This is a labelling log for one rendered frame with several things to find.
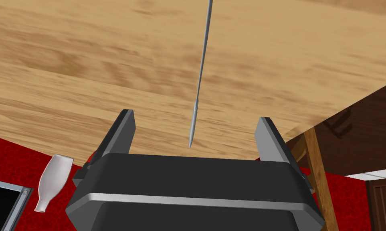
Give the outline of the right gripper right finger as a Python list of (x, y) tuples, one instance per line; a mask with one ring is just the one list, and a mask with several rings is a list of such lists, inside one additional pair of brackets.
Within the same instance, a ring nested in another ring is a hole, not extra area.
[(259, 118), (254, 137), (261, 161), (286, 162), (303, 175), (271, 118)]

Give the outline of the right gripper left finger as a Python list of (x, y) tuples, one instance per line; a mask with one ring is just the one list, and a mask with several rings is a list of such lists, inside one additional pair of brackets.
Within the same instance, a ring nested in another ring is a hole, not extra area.
[(109, 153), (128, 154), (135, 130), (134, 111), (131, 109), (122, 110), (97, 148), (91, 159), (91, 164), (96, 163)]

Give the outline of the white bottle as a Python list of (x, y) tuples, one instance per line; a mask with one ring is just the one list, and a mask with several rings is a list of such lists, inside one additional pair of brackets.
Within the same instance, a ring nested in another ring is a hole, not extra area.
[(50, 201), (57, 196), (67, 182), (73, 159), (55, 154), (44, 169), (38, 184), (38, 202), (35, 212), (44, 213)]

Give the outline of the grey metal knife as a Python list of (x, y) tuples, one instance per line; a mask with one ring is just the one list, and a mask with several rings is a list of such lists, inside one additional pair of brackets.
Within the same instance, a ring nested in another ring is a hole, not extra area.
[(198, 114), (200, 85), (202, 82), (202, 73), (203, 73), (203, 67), (204, 67), (204, 61), (205, 61), (205, 55), (206, 55), (206, 49), (207, 49), (207, 43), (208, 43), (208, 34), (209, 34), (209, 28), (210, 28), (210, 20), (211, 20), (211, 14), (212, 14), (212, 4), (213, 4), (213, 0), (208, 0), (206, 27), (205, 27), (205, 32), (204, 32), (204, 41), (203, 41), (203, 48), (202, 48), (202, 59), (201, 59), (201, 63), (200, 63), (199, 78), (198, 78), (198, 85), (197, 85), (197, 91), (196, 91), (196, 99), (195, 99), (193, 113), (192, 113), (192, 121), (191, 121), (191, 126), (190, 126), (188, 148), (191, 148), (191, 145), (192, 145), (193, 139), (194, 139), (196, 120), (197, 120), (197, 114)]

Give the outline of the dark brown wooden cabinet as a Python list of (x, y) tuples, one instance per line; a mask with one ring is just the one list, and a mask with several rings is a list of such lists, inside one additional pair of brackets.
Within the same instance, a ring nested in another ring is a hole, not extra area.
[(386, 179), (366, 181), (371, 231), (386, 231)]

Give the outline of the grey framed black screen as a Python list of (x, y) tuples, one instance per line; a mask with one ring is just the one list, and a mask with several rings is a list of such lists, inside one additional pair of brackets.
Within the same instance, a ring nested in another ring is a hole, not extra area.
[(14, 231), (32, 188), (0, 181), (0, 231)]

